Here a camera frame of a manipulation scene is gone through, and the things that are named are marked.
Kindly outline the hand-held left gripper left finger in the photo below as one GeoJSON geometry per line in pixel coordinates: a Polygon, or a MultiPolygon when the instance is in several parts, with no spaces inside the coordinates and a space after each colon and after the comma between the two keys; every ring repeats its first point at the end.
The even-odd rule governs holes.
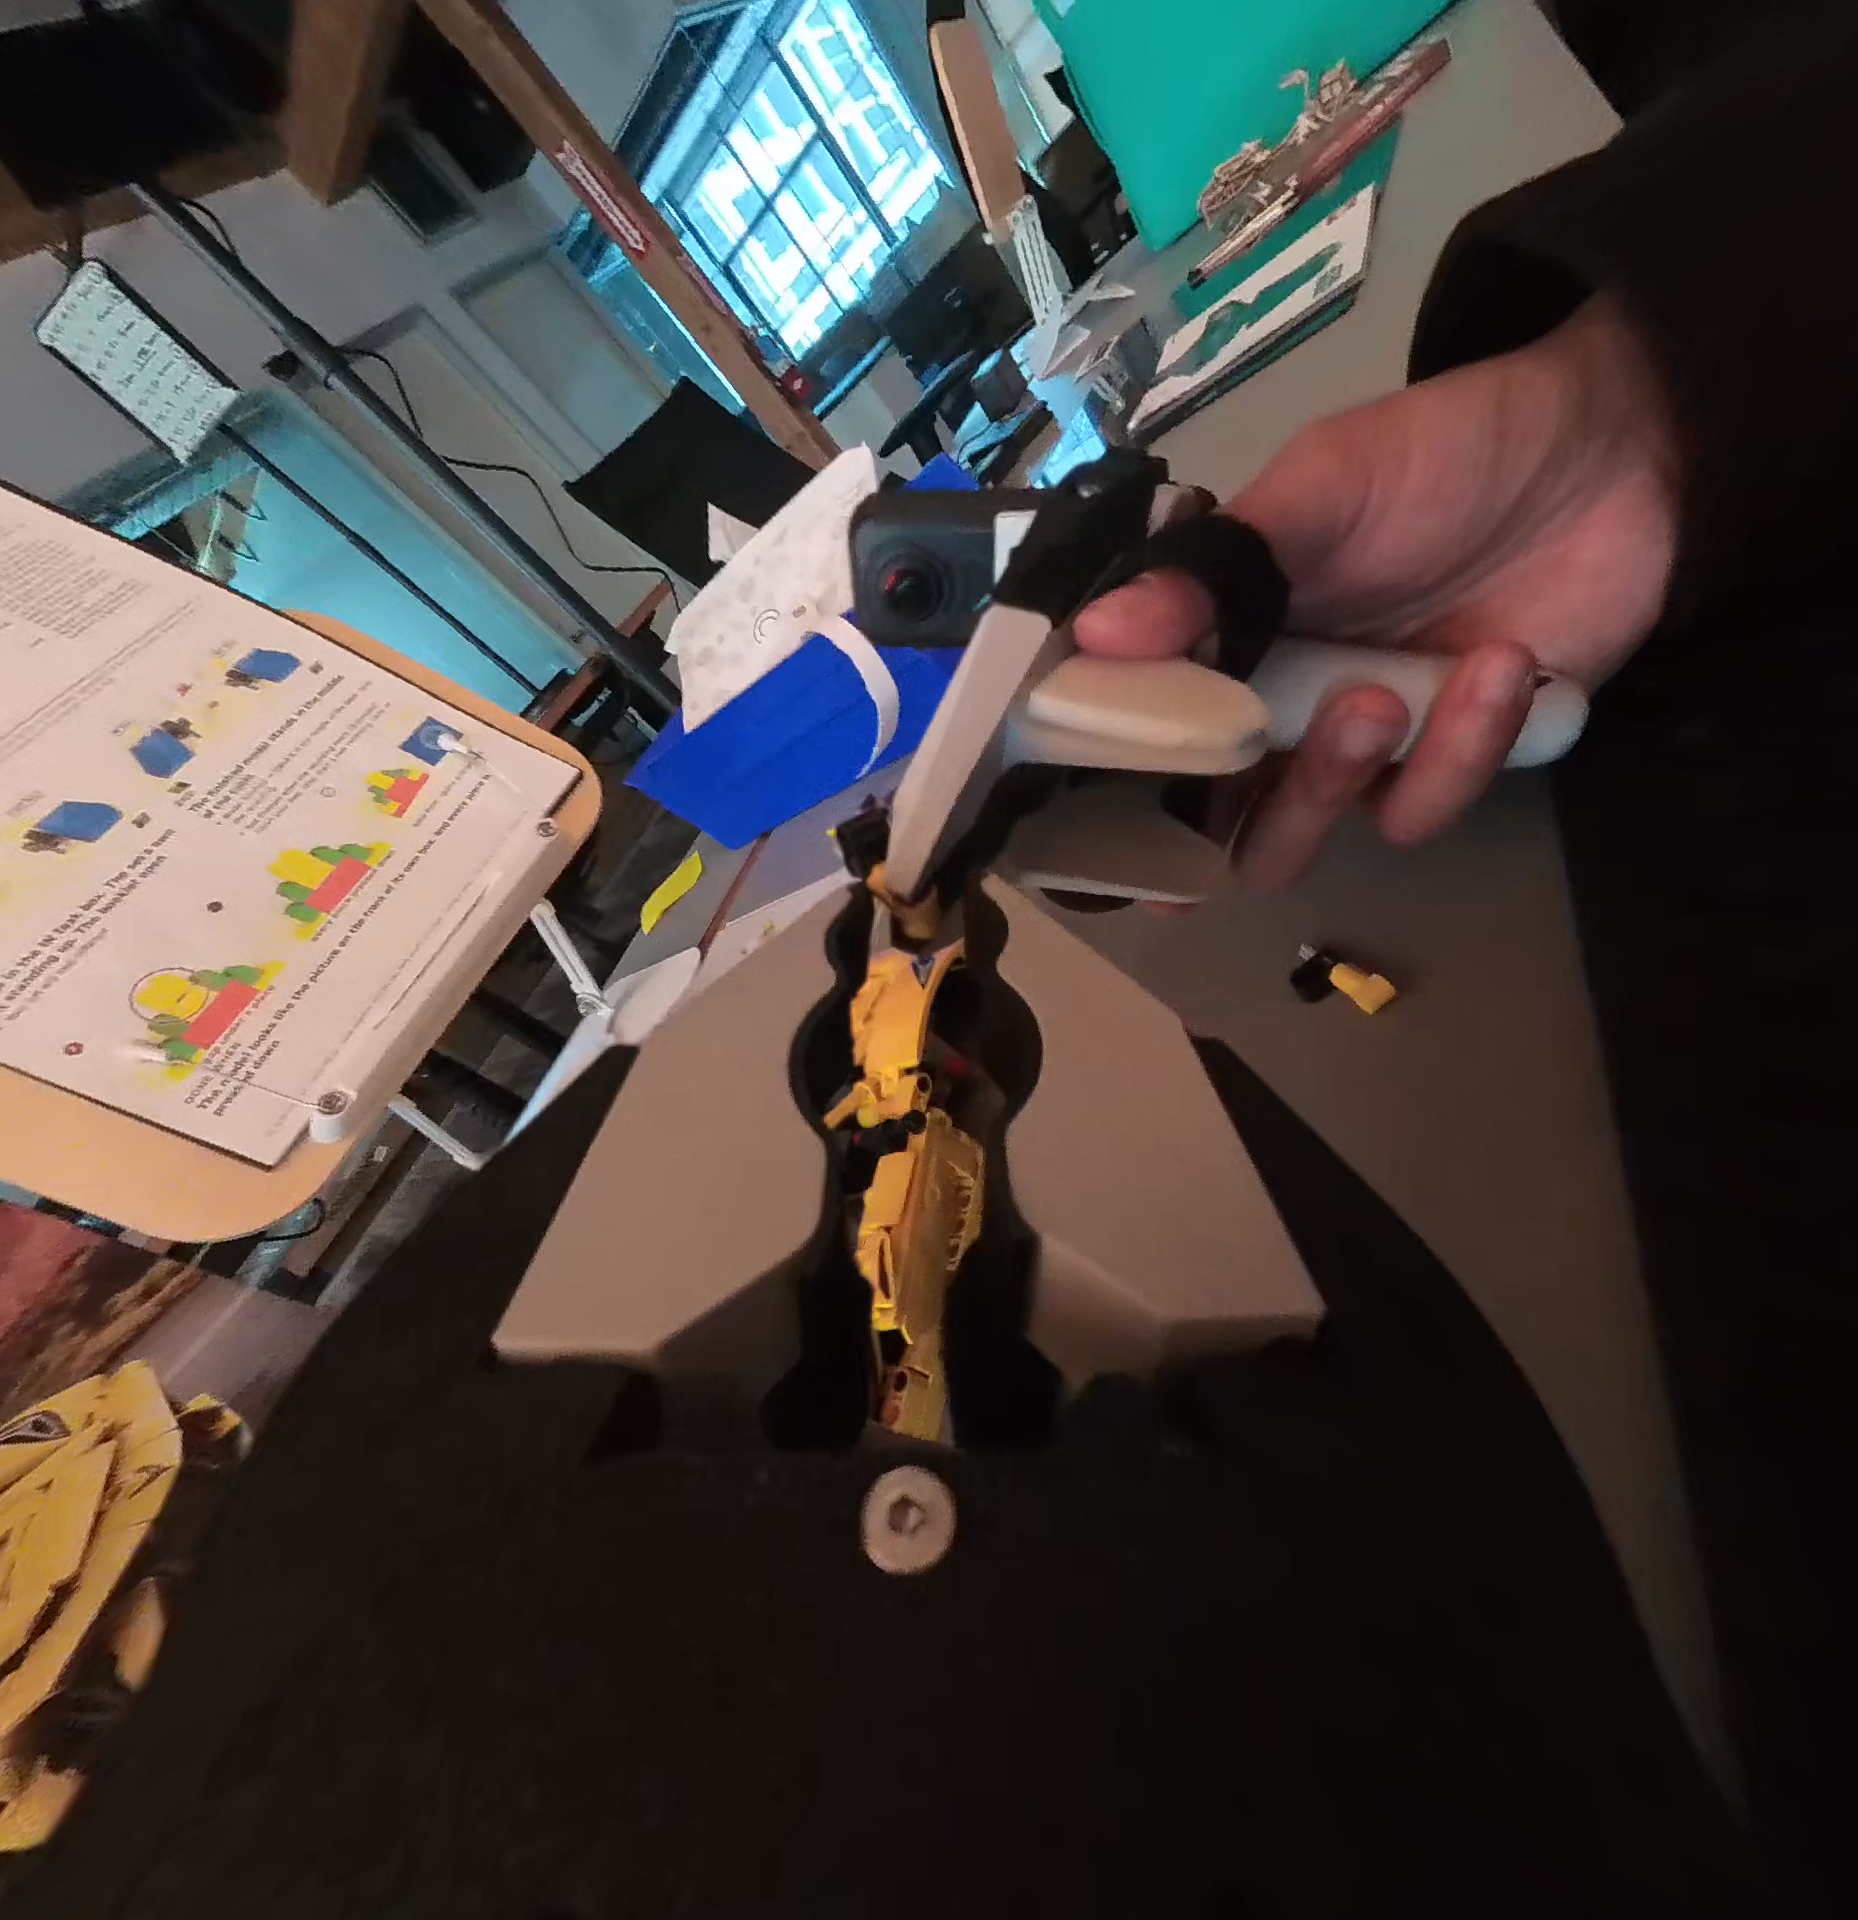
{"type": "Polygon", "coordinates": [[[606,1111],[491,1334],[513,1370],[598,1365],[649,1383],[666,1428],[850,1442],[867,1420],[867,1293],[848,1268],[840,1161],[806,1045],[845,1006],[867,896],[819,903],[641,1046],[574,1083],[519,1141],[606,1111]]]}

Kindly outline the blue plastic bin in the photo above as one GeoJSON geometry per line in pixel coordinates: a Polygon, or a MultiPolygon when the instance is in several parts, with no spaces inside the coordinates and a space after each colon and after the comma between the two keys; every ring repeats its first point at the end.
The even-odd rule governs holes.
{"type": "MultiPolygon", "coordinates": [[[[707,509],[710,554],[751,540],[707,509]]],[[[793,659],[689,733],[671,719],[626,784],[728,850],[915,752],[961,653],[875,644],[852,610],[820,622],[793,659]]]]}

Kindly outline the grey desk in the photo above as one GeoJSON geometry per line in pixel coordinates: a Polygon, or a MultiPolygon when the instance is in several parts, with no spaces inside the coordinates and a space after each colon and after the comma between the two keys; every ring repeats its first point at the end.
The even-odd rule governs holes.
{"type": "MultiPolygon", "coordinates": [[[[1613,137],[1618,116],[1540,5],[1458,5],[1437,29],[1452,65],[1400,123],[1353,309],[1172,431],[1176,477],[1232,495],[1301,427],[1398,390],[1458,222],[1613,137]]],[[[1184,915],[1038,903],[1231,1045],[1470,1293],[1578,1457],[1689,1739],[1740,1800],[1543,777],[1504,777],[1417,850],[1346,823],[1268,898],[1232,890],[1184,915]],[[1375,1016],[1302,1005],[1288,983],[1302,944],[1385,973],[1398,997],[1375,1016]]]]}

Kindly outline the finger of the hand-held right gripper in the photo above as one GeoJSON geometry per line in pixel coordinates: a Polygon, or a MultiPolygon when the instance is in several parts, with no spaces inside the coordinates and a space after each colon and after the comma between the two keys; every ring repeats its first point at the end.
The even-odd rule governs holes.
{"type": "Polygon", "coordinates": [[[894,792],[890,901],[921,901],[1005,777],[1006,726],[1039,672],[1058,666],[1055,622],[991,606],[894,792]]]}
{"type": "Polygon", "coordinates": [[[941,898],[986,876],[1068,898],[1200,905],[1231,881],[1231,853],[1167,811],[1161,781],[995,781],[941,855],[941,898]]]}

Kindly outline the white board stand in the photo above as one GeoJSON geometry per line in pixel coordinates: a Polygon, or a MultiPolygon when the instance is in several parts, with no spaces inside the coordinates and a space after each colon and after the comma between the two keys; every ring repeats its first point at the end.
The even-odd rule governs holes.
{"type": "Polygon", "coordinates": [[[555,1061],[537,1081],[525,1114],[508,1121],[504,1139],[519,1138],[605,1053],[617,1046],[641,1046],[696,984],[712,944],[712,938],[703,935],[692,947],[601,984],[589,970],[582,948],[558,917],[551,901],[539,901],[534,906],[532,926],[568,983],[579,1022],[576,1034],[558,1046],[555,1061]]]}

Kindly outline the yellow connector with grey axle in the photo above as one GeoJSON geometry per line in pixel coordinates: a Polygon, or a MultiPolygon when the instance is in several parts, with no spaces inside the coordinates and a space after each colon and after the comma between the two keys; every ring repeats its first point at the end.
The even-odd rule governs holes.
{"type": "Polygon", "coordinates": [[[1288,984],[1302,1005],[1326,1005],[1341,997],[1353,1008],[1375,1016],[1398,997],[1396,984],[1381,970],[1364,969],[1332,948],[1299,947],[1288,984]]]}

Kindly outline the green board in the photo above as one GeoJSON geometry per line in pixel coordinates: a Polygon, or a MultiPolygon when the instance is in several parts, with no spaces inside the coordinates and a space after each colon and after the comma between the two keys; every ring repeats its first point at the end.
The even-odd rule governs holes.
{"type": "Polygon", "coordinates": [[[1080,120],[1110,159],[1142,242],[1165,253],[1202,222],[1215,171],[1277,144],[1301,113],[1282,77],[1346,61],[1361,79],[1445,2],[1038,2],[1080,120]]]}

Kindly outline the wooden ship model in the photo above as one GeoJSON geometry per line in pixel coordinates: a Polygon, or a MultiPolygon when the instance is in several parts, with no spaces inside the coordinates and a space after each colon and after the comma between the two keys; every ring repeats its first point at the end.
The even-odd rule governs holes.
{"type": "Polygon", "coordinates": [[[1253,140],[1223,162],[1200,200],[1207,249],[1184,277],[1204,288],[1253,253],[1307,200],[1341,178],[1383,132],[1393,131],[1415,92],[1452,59],[1446,35],[1420,39],[1359,79],[1350,61],[1311,77],[1297,68],[1280,79],[1301,91],[1295,127],[1273,147],[1253,140]]]}

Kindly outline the dark toy car box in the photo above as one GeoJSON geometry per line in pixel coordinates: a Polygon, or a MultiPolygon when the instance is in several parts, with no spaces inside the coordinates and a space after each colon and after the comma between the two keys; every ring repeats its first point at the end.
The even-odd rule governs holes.
{"type": "Polygon", "coordinates": [[[140,1353],[196,1261],[0,1199],[0,1874],[38,1851],[149,1687],[236,1407],[140,1353]]]}

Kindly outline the yellow toy brick car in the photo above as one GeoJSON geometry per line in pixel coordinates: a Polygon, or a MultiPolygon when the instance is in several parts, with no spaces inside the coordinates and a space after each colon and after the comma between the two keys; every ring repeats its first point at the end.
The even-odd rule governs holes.
{"type": "Polygon", "coordinates": [[[982,1236],[986,1141],[1006,1105],[964,940],[874,952],[848,1038],[850,1081],[822,1123],[843,1147],[845,1234],[867,1287],[872,1420],[946,1444],[946,1306],[982,1236]]]}

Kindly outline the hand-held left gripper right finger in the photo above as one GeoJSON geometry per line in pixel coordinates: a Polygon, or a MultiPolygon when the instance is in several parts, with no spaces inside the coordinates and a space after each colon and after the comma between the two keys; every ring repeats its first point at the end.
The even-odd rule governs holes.
{"type": "Polygon", "coordinates": [[[1031,1448],[1103,1379],[1307,1343],[1326,1301],[1181,1018],[1012,882],[970,890],[982,1236],[948,1290],[948,1434],[1031,1448]]]}

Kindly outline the white hanging panel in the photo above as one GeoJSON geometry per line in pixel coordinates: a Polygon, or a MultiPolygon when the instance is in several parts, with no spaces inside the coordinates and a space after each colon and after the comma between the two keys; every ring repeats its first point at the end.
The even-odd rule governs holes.
{"type": "Polygon", "coordinates": [[[180,464],[201,455],[243,398],[101,260],[68,275],[34,339],[180,464]]]}

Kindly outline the wooden beam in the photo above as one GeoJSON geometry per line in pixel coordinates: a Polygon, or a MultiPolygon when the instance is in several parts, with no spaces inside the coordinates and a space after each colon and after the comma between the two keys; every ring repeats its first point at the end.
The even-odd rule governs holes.
{"type": "Polygon", "coordinates": [[[756,424],[806,466],[828,466],[839,455],[833,436],[781,390],[751,332],[504,5],[425,2],[420,12],[534,137],[537,153],[628,256],[756,424]]]}

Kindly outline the black monitor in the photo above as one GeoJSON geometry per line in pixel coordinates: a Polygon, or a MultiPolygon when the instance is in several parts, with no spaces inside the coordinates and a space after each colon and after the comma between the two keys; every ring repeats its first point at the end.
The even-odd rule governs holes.
{"type": "Polygon", "coordinates": [[[814,477],[814,468],[732,414],[692,381],[564,490],[609,529],[695,588],[718,561],[707,554],[707,509],[758,530],[814,477]]]}

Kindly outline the person's right forearm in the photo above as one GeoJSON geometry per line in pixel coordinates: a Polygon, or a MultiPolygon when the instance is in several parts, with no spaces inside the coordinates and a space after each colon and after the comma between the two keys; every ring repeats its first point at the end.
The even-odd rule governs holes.
{"type": "Polygon", "coordinates": [[[1858,619],[1858,5],[1781,5],[1608,147],[1474,211],[1412,379],[1632,319],[1680,457],[1680,592],[1858,619]]]}

